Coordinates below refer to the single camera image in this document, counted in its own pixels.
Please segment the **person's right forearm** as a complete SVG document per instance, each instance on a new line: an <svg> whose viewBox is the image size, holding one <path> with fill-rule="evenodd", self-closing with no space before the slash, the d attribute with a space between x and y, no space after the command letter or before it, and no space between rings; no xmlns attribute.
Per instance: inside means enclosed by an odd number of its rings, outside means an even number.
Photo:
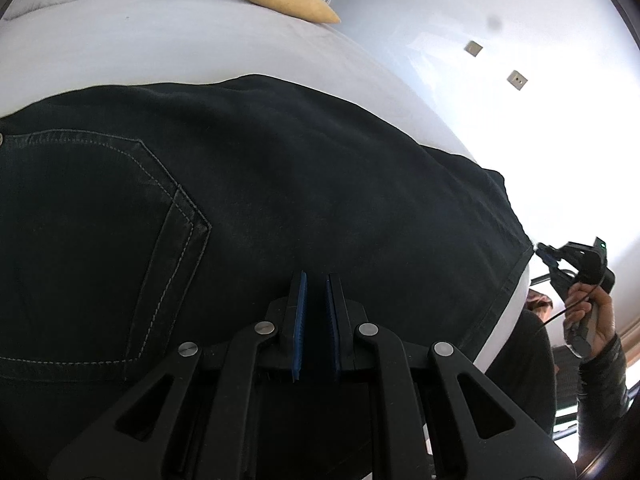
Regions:
<svg viewBox="0 0 640 480"><path fill-rule="evenodd" d="M626 356L614 335L594 358L579 365L577 396L578 476L608 443L629 410Z"/></svg>

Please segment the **person's right hand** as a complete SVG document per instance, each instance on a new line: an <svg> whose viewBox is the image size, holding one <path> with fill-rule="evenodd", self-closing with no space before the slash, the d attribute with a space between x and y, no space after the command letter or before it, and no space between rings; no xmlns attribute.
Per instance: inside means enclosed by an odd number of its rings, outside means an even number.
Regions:
<svg viewBox="0 0 640 480"><path fill-rule="evenodd" d="M615 336L611 296L601 286L576 283L568 290L565 307L566 344L583 361L594 359Z"/></svg>

